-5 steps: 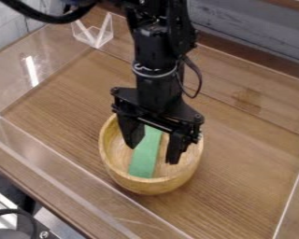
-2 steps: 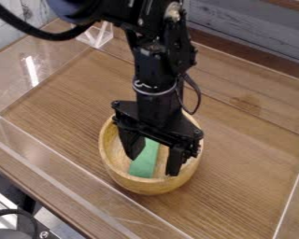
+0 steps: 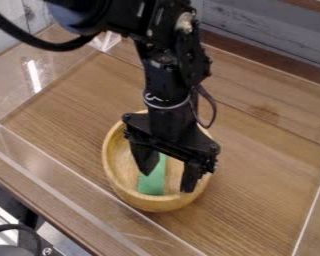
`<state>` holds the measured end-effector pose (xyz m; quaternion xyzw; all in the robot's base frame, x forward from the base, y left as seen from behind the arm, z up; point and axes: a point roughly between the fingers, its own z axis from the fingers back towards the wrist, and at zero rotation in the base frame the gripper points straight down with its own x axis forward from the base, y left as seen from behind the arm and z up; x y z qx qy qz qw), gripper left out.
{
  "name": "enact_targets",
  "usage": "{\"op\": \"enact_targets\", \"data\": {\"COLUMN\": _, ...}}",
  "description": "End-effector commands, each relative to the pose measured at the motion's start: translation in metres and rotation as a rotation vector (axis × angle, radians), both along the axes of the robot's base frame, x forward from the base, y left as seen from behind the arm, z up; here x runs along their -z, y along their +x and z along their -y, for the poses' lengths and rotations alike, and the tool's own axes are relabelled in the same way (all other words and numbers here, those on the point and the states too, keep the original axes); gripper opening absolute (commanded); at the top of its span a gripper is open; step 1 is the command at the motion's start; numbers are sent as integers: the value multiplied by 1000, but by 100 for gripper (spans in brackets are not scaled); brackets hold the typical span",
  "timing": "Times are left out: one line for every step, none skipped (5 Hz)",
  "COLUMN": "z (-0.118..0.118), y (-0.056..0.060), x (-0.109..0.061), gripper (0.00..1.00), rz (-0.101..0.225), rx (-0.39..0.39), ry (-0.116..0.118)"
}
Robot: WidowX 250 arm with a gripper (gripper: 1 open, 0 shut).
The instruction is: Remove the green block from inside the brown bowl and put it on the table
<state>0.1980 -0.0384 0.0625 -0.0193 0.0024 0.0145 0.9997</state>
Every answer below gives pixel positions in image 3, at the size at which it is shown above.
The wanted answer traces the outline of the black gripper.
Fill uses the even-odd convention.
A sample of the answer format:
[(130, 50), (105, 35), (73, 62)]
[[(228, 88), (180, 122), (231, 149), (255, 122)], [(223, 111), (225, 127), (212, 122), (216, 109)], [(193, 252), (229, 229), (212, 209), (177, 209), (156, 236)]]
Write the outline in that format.
[(192, 193), (202, 174), (213, 173), (220, 146), (197, 124), (181, 127), (177, 121), (161, 120), (150, 124), (148, 113), (122, 115), (124, 137), (129, 141), (132, 155), (140, 172), (148, 176), (160, 154), (184, 163), (180, 191)]

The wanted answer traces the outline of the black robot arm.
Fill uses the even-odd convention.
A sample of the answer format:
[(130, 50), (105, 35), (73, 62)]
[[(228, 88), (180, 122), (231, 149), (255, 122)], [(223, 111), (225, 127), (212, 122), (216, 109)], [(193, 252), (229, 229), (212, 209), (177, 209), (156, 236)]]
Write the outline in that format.
[(212, 60), (200, 41), (200, 22), (190, 0), (45, 0), (58, 24), (80, 35), (112, 31), (134, 42), (144, 67), (144, 113), (126, 113), (124, 136), (142, 174), (162, 154), (184, 163), (180, 190), (194, 191), (215, 171), (219, 144), (204, 134), (198, 99)]

